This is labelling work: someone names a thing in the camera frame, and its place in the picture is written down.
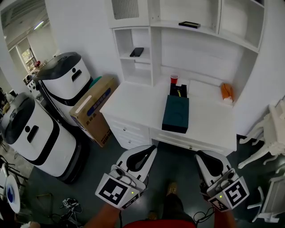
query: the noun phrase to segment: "dark floor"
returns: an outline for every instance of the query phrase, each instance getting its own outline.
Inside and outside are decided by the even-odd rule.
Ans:
[[[260,146],[253,147],[250,142],[245,145],[238,144],[238,150],[228,156],[232,167],[237,170],[237,164],[257,151]],[[104,202],[95,196],[95,190],[103,173],[110,171],[111,165],[116,163],[125,149],[120,147],[114,137],[110,139],[104,148],[100,148],[91,142],[90,148],[88,161],[81,176],[74,184],[66,185],[37,168],[33,169],[24,193],[25,202],[33,212],[33,220],[47,224],[52,223],[44,215],[45,212],[36,200],[37,195],[46,193],[52,193],[53,195],[53,213],[62,215],[67,212],[67,209],[59,209],[62,200],[65,198],[75,198],[79,201],[83,212],[78,214],[77,218],[83,224],[98,213]],[[199,194],[200,180],[195,166],[194,154],[193,151],[160,142],[149,175],[149,189],[127,210],[122,212],[123,225],[145,219],[150,210],[156,210],[161,214],[166,184],[169,180],[175,180],[178,183],[178,195],[183,202],[186,213],[193,216],[199,211],[206,212],[211,205],[204,201]],[[237,170],[240,176],[244,176],[250,192],[248,199],[234,210],[237,226],[240,228],[282,227],[282,224],[284,224],[285,219],[283,218],[278,224],[268,224],[262,219],[257,219],[255,223],[248,222],[253,219],[256,210],[247,210],[247,205],[257,203],[260,200],[257,187],[262,186],[266,195],[269,188],[268,181],[274,176],[276,166],[285,163],[285,160],[281,161],[282,158],[279,158],[279,160],[269,162],[266,166],[263,166],[263,161],[268,157],[270,155],[245,166],[242,170]],[[43,198],[41,202],[48,210],[49,203],[47,199]],[[213,227],[214,216],[198,226],[199,228]]]

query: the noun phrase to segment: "black phone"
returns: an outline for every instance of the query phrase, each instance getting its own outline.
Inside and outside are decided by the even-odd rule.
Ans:
[[[140,57],[144,48],[135,48],[133,52],[130,54],[130,57]]]

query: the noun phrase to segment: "red shirt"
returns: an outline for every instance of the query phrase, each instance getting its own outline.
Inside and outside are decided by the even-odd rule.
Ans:
[[[196,226],[184,220],[147,220],[130,223],[124,228],[196,228]]]

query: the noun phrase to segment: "dark green box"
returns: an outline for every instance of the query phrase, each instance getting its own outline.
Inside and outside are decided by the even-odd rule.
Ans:
[[[162,130],[186,133],[189,120],[189,98],[168,95]]]

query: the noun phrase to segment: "shoe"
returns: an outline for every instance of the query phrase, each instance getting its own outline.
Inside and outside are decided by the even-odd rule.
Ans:
[[[150,211],[150,213],[147,216],[148,220],[157,220],[158,216],[157,213],[154,211]]]
[[[166,196],[168,196],[170,194],[177,195],[177,183],[176,182],[172,182],[168,185]]]

